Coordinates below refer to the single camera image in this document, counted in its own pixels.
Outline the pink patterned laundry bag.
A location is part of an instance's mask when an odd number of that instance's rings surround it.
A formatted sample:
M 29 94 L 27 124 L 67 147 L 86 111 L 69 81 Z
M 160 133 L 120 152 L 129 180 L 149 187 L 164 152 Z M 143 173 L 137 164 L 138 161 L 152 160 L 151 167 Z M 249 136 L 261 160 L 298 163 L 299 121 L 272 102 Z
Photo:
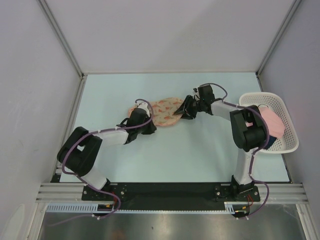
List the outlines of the pink patterned laundry bag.
M 181 106 L 183 100 L 177 97 L 168 97 L 157 101 L 147 101 L 142 98 L 135 100 L 134 107 L 128 110 L 128 117 L 132 111 L 137 109 L 137 103 L 146 102 L 149 108 L 149 117 L 156 127 L 168 127 L 176 124 L 182 114 L 174 115 L 174 112 Z

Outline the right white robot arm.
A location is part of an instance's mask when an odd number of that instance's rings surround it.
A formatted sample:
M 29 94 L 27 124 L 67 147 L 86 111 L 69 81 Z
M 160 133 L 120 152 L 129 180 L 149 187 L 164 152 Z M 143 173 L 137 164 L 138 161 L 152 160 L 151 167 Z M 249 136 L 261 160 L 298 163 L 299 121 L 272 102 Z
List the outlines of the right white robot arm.
M 242 201 L 249 194 L 248 186 L 253 185 L 252 177 L 255 155 L 269 143 L 270 133 L 259 107 L 240 106 L 225 101 L 227 91 L 216 83 L 205 83 L 187 95 L 174 112 L 183 119 L 195 119 L 197 113 L 207 113 L 230 122 L 232 138 L 238 147 L 237 166 L 231 178 L 231 196 Z

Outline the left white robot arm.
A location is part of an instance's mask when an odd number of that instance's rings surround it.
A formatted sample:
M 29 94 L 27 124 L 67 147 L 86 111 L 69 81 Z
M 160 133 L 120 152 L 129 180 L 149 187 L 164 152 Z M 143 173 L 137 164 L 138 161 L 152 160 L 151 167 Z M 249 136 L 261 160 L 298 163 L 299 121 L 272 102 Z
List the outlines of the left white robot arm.
M 82 182 L 93 187 L 93 194 L 100 200 L 110 196 L 110 181 L 102 174 L 95 161 L 102 144 L 107 146 L 126 145 L 136 140 L 139 134 L 151 135 L 157 127 L 152 115 L 142 108 L 135 108 L 130 117 L 125 118 L 115 128 L 100 132 L 89 132 L 84 127 L 77 127 L 68 137 L 57 154 L 57 160 L 71 170 Z

